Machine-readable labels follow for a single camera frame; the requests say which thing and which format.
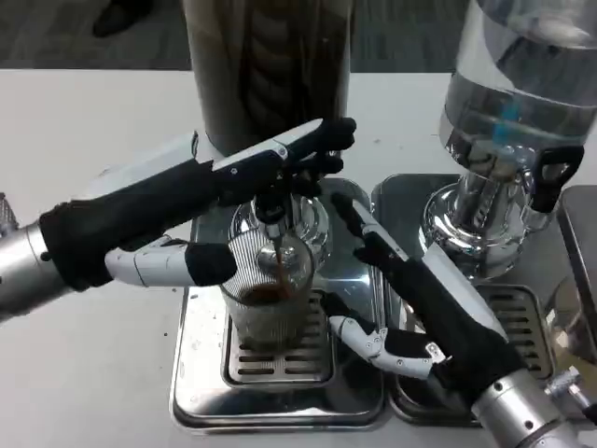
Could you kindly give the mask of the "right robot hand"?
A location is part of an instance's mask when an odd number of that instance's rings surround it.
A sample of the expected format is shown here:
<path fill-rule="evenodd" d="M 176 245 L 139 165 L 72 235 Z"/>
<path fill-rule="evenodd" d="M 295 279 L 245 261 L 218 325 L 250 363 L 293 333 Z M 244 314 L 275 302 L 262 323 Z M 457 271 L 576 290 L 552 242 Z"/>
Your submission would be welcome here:
<path fill-rule="evenodd" d="M 412 258 L 360 202 L 335 192 L 336 212 L 362 241 L 354 251 L 375 267 L 423 324 L 415 333 L 379 326 L 336 294 L 322 304 L 342 343 L 373 367 L 437 382 L 442 394 L 472 408 L 495 382 L 527 367 L 493 311 L 437 245 Z"/>

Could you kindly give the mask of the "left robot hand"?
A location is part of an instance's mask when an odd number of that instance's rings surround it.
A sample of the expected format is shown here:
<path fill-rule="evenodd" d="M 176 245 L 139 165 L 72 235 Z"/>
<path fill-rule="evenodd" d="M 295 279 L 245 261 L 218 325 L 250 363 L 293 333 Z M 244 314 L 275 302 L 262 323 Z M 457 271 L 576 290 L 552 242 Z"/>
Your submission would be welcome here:
<path fill-rule="evenodd" d="M 185 161 L 146 180 L 91 200 L 61 203 L 39 219 L 49 258 L 73 290 L 111 281 L 104 256 L 133 248 L 212 207 L 254 198 L 273 209 L 295 191 L 318 194 L 316 178 L 343 166 L 333 152 L 354 143 L 351 118 L 324 120 L 311 131 L 298 128 L 220 162 Z"/>

